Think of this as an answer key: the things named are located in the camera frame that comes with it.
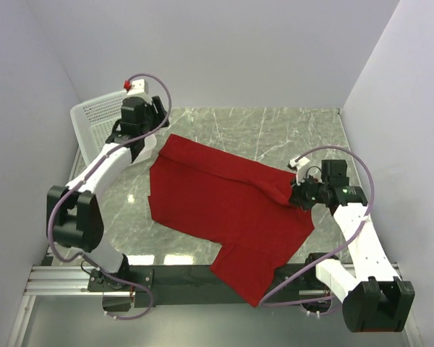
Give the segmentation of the red t shirt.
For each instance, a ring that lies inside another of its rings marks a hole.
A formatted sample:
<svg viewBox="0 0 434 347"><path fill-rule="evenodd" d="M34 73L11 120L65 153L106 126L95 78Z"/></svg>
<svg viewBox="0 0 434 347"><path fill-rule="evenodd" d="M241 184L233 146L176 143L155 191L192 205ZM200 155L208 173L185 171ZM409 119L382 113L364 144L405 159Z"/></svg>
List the red t shirt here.
<svg viewBox="0 0 434 347"><path fill-rule="evenodd" d="M151 218L221 245L210 269L256 307L313 232L287 171L172 134L150 168Z"/></svg>

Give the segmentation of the white plastic perforated basket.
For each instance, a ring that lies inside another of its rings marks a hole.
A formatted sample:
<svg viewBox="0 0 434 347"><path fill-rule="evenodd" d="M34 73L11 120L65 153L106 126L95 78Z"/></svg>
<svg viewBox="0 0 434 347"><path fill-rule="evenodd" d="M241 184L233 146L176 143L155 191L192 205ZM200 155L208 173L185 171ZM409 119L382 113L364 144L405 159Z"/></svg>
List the white plastic perforated basket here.
<svg viewBox="0 0 434 347"><path fill-rule="evenodd" d="M100 153L117 119L121 117L122 101L127 91L120 90L77 104L70 117L85 165Z"/></svg>

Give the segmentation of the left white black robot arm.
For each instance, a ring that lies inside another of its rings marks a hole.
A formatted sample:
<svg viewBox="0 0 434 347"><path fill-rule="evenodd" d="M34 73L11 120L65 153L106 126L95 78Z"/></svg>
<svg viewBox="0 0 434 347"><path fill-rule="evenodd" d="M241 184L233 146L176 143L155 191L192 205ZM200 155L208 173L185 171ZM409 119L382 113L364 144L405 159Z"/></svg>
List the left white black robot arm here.
<svg viewBox="0 0 434 347"><path fill-rule="evenodd" d="M154 134L169 125L170 112L157 95L124 98L101 152L76 179L51 187L47 194L49 246L73 249L75 257L104 272L104 281L115 291L128 286L129 265L126 255L103 235L98 200L124 169L146 159L155 146Z"/></svg>

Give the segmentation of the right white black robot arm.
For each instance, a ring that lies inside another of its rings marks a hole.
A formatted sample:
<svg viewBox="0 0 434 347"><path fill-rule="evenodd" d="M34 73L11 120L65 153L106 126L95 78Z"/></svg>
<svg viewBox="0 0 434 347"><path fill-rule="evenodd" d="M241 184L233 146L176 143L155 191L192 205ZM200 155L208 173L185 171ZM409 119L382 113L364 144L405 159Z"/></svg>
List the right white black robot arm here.
<svg viewBox="0 0 434 347"><path fill-rule="evenodd" d="M322 204L330 210L346 240L354 266L350 273L333 255L312 259L303 270L311 288L325 284L342 304L347 328L353 333L401 332L415 297L411 282L402 280L388 260L373 222L362 188L352 186L345 160L323 160L321 177L309 174L309 160L293 159L289 167L303 179L294 179L290 203L311 210Z"/></svg>

